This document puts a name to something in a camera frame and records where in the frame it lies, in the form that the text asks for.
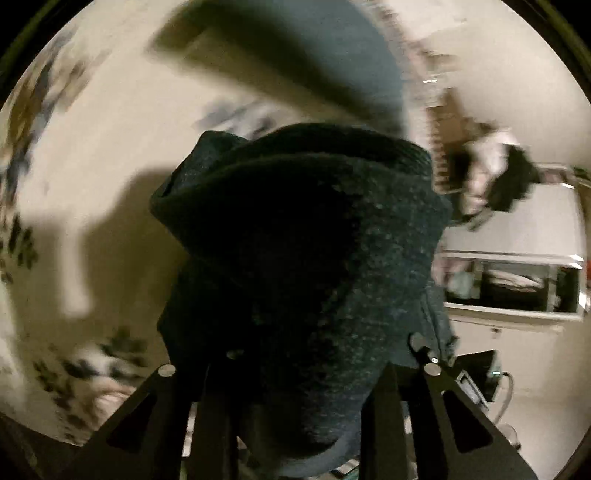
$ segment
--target blurred object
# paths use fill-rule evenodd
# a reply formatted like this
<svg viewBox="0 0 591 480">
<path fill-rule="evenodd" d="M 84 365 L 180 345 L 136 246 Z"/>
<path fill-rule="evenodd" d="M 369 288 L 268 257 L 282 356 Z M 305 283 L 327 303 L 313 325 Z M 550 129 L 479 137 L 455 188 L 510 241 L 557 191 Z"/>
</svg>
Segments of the blurred object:
<svg viewBox="0 0 591 480">
<path fill-rule="evenodd" d="M 108 377 L 94 378 L 85 387 L 87 391 L 80 401 L 91 428 L 90 437 L 129 398 L 135 388 L 121 385 Z"/>
<path fill-rule="evenodd" d="M 573 167 L 573 173 L 578 179 L 591 182 L 591 174 L 589 174 L 589 171 L 586 168 Z"/>
<path fill-rule="evenodd" d="M 400 16 L 411 41 L 423 40 L 434 33 L 460 27 L 466 22 L 461 7 L 454 0 L 382 1 Z"/>
<path fill-rule="evenodd" d="M 537 163 L 538 176 L 540 183 L 551 185 L 561 185 L 563 187 L 577 187 L 577 182 L 581 179 L 575 175 L 575 170 L 570 165 L 562 163 Z"/>
<path fill-rule="evenodd" d="M 170 35 L 179 22 L 191 35 L 180 39 L 183 43 Z M 155 39 L 157 50 L 170 52 L 186 43 L 192 61 L 225 73 L 232 69 L 241 83 L 266 87 L 255 81 L 261 72 L 223 62 L 229 54 L 238 61 L 255 59 L 281 75 L 282 90 L 288 80 L 381 132 L 404 135 L 400 69 L 380 32 L 348 0 L 189 2 L 172 24 Z M 224 48 L 202 48 L 207 38 Z M 275 77 L 271 87 L 280 93 L 277 83 Z"/>
<path fill-rule="evenodd" d="M 466 128 L 464 109 L 456 89 L 447 89 L 442 104 L 429 109 L 433 119 L 437 147 L 433 154 L 433 186 L 440 194 L 457 192 L 465 172 L 458 172 L 450 157 L 462 152 L 463 145 L 471 140 Z"/>
<path fill-rule="evenodd" d="M 413 100 L 426 107 L 440 105 L 447 88 L 445 74 L 459 69 L 459 58 L 429 50 L 409 32 L 398 13 L 406 4 L 387 0 L 358 0 L 358 4 L 367 9 L 388 40 Z"/>
<path fill-rule="evenodd" d="M 487 270 L 488 281 L 492 285 L 499 285 L 510 290 L 530 291 L 544 288 L 544 282 L 540 277 L 533 275 L 516 275 L 501 270 Z"/>
<path fill-rule="evenodd" d="M 460 258 L 448 257 L 444 254 L 444 237 L 439 240 L 437 249 L 431 264 L 431 277 L 437 285 L 444 287 L 449 282 L 450 276 L 456 273 L 472 271 L 473 262 Z"/>
<path fill-rule="evenodd" d="M 499 432 L 501 432 L 509 443 L 513 445 L 517 449 L 517 451 L 521 450 L 521 444 L 519 442 L 519 438 L 517 437 L 517 432 L 515 429 L 509 425 L 508 423 L 503 423 L 501 425 L 497 425 Z"/>
<path fill-rule="evenodd" d="M 459 299 L 467 300 L 472 292 L 474 274 L 471 272 L 457 272 L 447 281 L 446 290 Z"/>
<path fill-rule="evenodd" d="M 475 215 L 489 203 L 486 198 L 489 188 L 507 170 L 507 145 L 518 145 L 509 129 L 481 134 L 478 124 L 472 122 L 470 126 L 472 134 L 477 137 L 463 146 L 469 157 L 463 182 L 463 215 Z"/>
<path fill-rule="evenodd" d="M 530 185 L 538 183 L 536 167 L 529 161 L 525 151 L 508 146 L 507 169 L 496 178 L 486 192 L 486 204 L 492 211 L 509 212 L 514 200 L 522 200 Z"/>
</svg>

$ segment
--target black device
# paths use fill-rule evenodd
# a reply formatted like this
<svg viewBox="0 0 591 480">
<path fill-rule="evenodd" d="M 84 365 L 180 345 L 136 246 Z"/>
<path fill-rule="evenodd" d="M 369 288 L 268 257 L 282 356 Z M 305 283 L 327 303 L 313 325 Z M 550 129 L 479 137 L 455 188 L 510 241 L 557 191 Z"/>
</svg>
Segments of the black device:
<svg viewBox="0 0 591 480">
<path fill-rule="evenodd" d="M 388 364 L 362 410 L 361 480 L 407 480 L 402 402 L 408 403 L 421 480 L 535 480 L 535 473 L 466 395 L 453 369 L 417 334 L 419 369 Z M 188 479 L 237 474 L 240 360 L 220 359 L 187 376 L 163 365 L 81 448 L 61 480 L 177 480 L 191 402 L 198 401 Z"/>
<path fill-rule="evenodd" d="M 503 375 L 496 350 L 458 356 L 453 364 L 453 369 L 458 372 L 458 375 L 461 375 L 462 372 L 468 374 L 487 402 L 495 400 L 495 394 Z"/>
</svg>

